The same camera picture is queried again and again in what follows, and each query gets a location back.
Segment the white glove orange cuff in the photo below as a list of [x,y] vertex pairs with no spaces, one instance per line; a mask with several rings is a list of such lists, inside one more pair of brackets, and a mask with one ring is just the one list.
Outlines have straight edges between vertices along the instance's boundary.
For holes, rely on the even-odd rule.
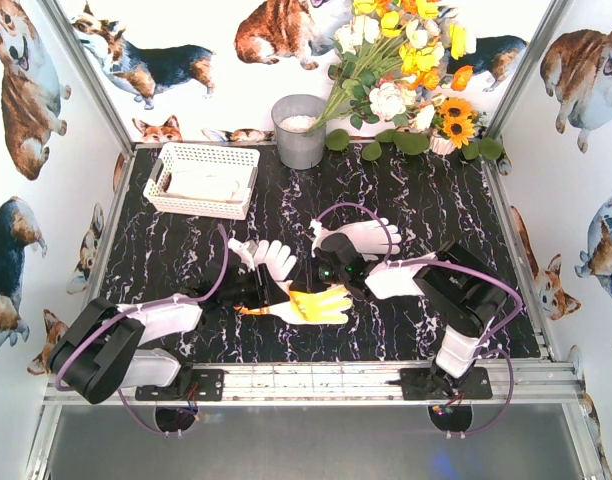
[[402,240],[398,227],[390,224],[387,218],[381,218],[381,222],[385,228],[371,220],[343,225],[335,233],[346,235],[365,260],[377,260],[388,252],[398,254]]
[[249,309],[236,307],[242,315],[278,317],[290,325],[341,325],[348,322],[347,311],[353,298],[343,285],[334,285],[325,291],[306,293],[290,290],[290,283],[282,285],[288,299],[270,306]]

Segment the white glove orange cuff top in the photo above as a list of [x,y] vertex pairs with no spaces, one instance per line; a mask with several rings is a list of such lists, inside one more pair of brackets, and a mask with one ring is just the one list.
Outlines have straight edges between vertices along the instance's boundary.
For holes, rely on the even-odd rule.
[[398,227],[390,224],[387,218],[381,218],[381,222],[385,228],[371,220],[343,225],[335,233],[346,235],[365,260],[377,260],[388,252],[398,254],[402,240]]

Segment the cream glove red cuff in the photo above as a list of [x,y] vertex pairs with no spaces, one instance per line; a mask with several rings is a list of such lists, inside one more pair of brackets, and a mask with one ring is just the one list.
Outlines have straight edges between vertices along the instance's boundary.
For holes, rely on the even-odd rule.
[[224,172],[176,171],[164,187],[169,197],[226,203],[241,202],[249,193],[246,178]]

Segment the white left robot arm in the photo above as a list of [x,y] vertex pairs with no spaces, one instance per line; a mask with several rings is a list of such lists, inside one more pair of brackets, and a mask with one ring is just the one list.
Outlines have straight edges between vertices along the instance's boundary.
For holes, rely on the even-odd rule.
[[287,300],[283,286],[292,269],[264,263],[240,273],[228,267],[213,284],[202,282],[164,299],[142,304],[92,300],[49,355],[55,388],[75,391],[92,405],[126,388],[181,397],[190,385],[191,366],[144,346],[194,331],[226,307],[257,309]]

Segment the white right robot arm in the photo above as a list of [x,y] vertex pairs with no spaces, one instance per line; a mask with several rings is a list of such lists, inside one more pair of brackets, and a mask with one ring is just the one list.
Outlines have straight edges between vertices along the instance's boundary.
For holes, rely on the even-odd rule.
[[365,258],[347,236],[333,234],[307,257],[294,289],[320,293],[336,285],[369,301],[427,298],[446,324],[433,366],[455,380],[523,308],[515,289],[454,241],[422,257],[380,262],[374,255]]

